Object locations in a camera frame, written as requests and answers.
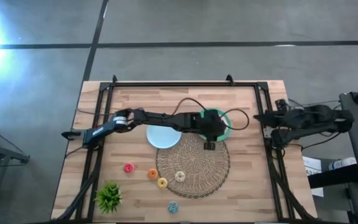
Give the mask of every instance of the woven placemat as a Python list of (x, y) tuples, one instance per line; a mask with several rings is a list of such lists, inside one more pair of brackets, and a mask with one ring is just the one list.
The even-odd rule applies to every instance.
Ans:
[[(182, 134), (178, 144), (157, 151), (158, 174), (168, 180), (168, 189), (186, 198), (201, 198), (219, 189), (229, 175), (230, 155), (224, 141), (215, 142), (215, 150), (205, 150), (198, 134)], [(175, 174), (186, 175), (183, 182)]]

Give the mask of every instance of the gray floor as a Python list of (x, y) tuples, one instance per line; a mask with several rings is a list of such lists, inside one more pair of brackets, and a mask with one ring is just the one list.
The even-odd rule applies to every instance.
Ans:
[[(91, 43), (102, 0), (0, 0), (0, 44)], [(110, 0), (100, 42), (358, 40), (358, 0)], [(31, 155), (10, 167), (0, 223), (48, 220), (88, 49), (0, 50), (0, 133)], [(300, 103), (358, 90), (358, 46), (98, 49), (90, 80), (282, 79)], [(302, 139), (309, 144), (321, 140)], [(352, 155), (346, 134), (306, 156)], [(325, 220), (346, 221), (318, 204)]]

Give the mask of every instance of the wooden tabletop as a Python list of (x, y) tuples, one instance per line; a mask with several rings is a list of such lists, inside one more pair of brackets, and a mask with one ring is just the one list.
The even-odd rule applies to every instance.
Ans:
[[(272, 102), (287, 98), (283, 81), (266, 82)], [(84, 82), (78, 103), (79, 109), (94, 112), (99, 84), (100, 82)], [(231, 169), (226, 182), (214, 194), (199, 199), (183, 198), (168, 189), (159, 189), (156, 181), (147, 178), (147, 171), (155, 168), (157, 150), (147, 142), (145, 133), (147, 126), (138, 126), (129, 133), (112, 134), (106, 138), (99, 188), (106, 182), (117, 182), (121, 185), (123, 201), (117, 208), (117, 213), (102, 214), (98, 208), (95, 208), (94, 222), (277, 221), (262, 131), (259, 122), (252, 118), (257, 114), (253, 88), (243, 86), (115, 87), (111, 112), (142, 107), (146, 111), (170, 114), (178, 102), (185, 97), (192, 97), (207, 108), (218, 108), (222, 111), (240, 108), (250, 117), (250, 125), (247, 129), (232, 131), (225, 140), (231, 157)], [(200, 110), (194, 102), (185, 101), (178, 112)], [(243, 114), (233, 112), (228, 115), (233, 127), (245, 125)], [(77, 111), (73, 128), (88, 129), (92, 121), (92, 114)], [(68, 152), (80, 147), (81, 143), (80, 140), (70, 142)], [(61, 215), (78, 193), (85, 157), (84, 149), (65, 159), (52, 218)], [(292, 192), (306, 210), (317, 217), (299, 147), (288, 147), (284, 161)], [(127, 162), (135, 165), (135, 172), (131, 175), (123, 171), (123, 165)], [(90, 190), (85, 199), (83, 214), (88, 211), (89, 195)], [(280, 198), (286, 213), (281, 191)], [(167, 205), (171, 201), (178, 202), (178, 213), (168, 212)]]

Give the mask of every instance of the potted plant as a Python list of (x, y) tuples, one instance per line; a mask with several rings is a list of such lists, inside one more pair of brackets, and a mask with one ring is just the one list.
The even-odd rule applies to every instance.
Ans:
[(114, 182), (107, 183), (102, 189), (96, 192), (95, 200), (99, 204), (102, 213), (117, 211), (117, 206), (122, 203), (120, 186)]

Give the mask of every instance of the white plate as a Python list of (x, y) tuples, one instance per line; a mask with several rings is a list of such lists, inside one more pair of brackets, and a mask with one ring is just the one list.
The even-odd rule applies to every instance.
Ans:
[(146, 136), (149, 143), (157, 149), (168, 149), (178, 143), (181, 132), (169, 127), (149, 125)]

